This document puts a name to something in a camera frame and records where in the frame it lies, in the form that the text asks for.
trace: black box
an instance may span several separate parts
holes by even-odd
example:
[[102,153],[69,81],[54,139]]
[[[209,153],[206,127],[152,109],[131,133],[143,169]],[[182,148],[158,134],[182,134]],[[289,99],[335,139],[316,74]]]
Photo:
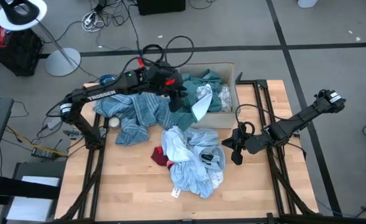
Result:
[[0,63],[16,76],[35,73],[43,43],[32,29],[9,31],[0,27]]
[[142,16],[185,10],[185,0],[137,0],[137,5]]

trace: blue towel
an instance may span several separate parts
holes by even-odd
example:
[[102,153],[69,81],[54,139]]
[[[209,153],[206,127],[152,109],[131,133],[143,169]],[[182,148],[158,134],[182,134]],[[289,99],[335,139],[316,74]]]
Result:
[[116,144],[131,146],[148,141],[147,127],[160,124],[165,129],[173,126],[168,99],[151,93],[114,95],[96,102],[93,110],[107,118],[117,116],[122,131]]

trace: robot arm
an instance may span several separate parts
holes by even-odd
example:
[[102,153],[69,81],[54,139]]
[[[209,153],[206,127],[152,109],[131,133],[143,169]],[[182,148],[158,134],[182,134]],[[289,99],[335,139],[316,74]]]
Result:
[[289,119],[281,119],[264,127],[259,135],[254,135],[254,132],[246,133],[246,123],[240,122],[238,128],[233,130],[232,136],[222,141],[222,145],[234,150],[231,159],[235,164],[241,165],[242,149],[256,154],[267,147],[283,146],[294,132],[304,129],[314,118],[323,113],[338,113],[344,109],[345,99],[334,90],[321,90],[315,97],[316,101],[312,105]]
[[132,95],[149,92],[169,96],[171,111],[181,107],[180,97],[185,96],[181,91],[186,90],[183,87],[181,74],[167,62],[151,64],[148,69],[143,66],[140,59],[139,63],[140,68],[122,73],[117,80],[72,91],[60,103],[62,121],[75,125],[82,132],[85,136],[86,148],[103,147],[98,127],[92,127],[81,115],[82,107],[87,102],[115,94]]

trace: wooden tabletop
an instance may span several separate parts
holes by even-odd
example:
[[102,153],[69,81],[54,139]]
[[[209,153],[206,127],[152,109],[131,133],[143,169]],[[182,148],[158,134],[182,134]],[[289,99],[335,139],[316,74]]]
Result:
[[[292,113],[283,81],[269,80],[268,89],[275,115],[289,118]],[[256,104],[252,85],[237,85],[237,91],[240,104]],[[82,115],[93,123],[93,102],[83,107]],[[256,108],[242,107],[239,119],[253,122],[257,128],[256,134],[261,133]],[[152,126],[149,128],[149,141],[129,147],[115,145],[118,131],[109,132],[96,221],[261,218],[269,212],[278,216],[270,168],[264,150],[255,155],[243,151],[243,164],[237,166],[230,160],[232,150],[223,146],[227,162],[224,181],[212,196],[203,199],[191,192],[182,192],[178,198],[172,197],[170,194],[173,183],[168,169],[158,166],[150,158],[154,147],[161,145],[162,131],[161,126]],[[218,132],[220,141],[231,136],[231,129],[218,129]],[[298,138],[291,138],[290,142],[300,146]],[[72,148],[70,153],[82,144]],[[285,146],[285,152],[291,186],[307,206],[317,212],[303,153],[291,145]],[[65,214],[80,193],[87,156],[88,150],[81,149],[68,159],[56,218]],[[288,211],[285,192],[282,190],[281,194],[285,210]],[[91,196],[90,193],[86,206],[87,214]]]

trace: cardboard box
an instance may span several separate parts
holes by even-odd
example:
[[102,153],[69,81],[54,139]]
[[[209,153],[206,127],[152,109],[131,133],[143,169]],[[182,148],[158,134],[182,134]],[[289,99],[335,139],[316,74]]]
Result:
[[236,123],[235,110],[239,106],[238,94],[235,85],[235,65],[232,62],[213,62],[213,63],[187,63],[180,68],[180,73],[190,73],[193,76],[202,75],[207,69],[210,69],[217,73],[223,83],[226,83],[230,87],[231,99],[232,99],[232,111],[230,112],[218,112],[218,113],[206,113],[198,123],[191,125],[193,128],[234,128]]

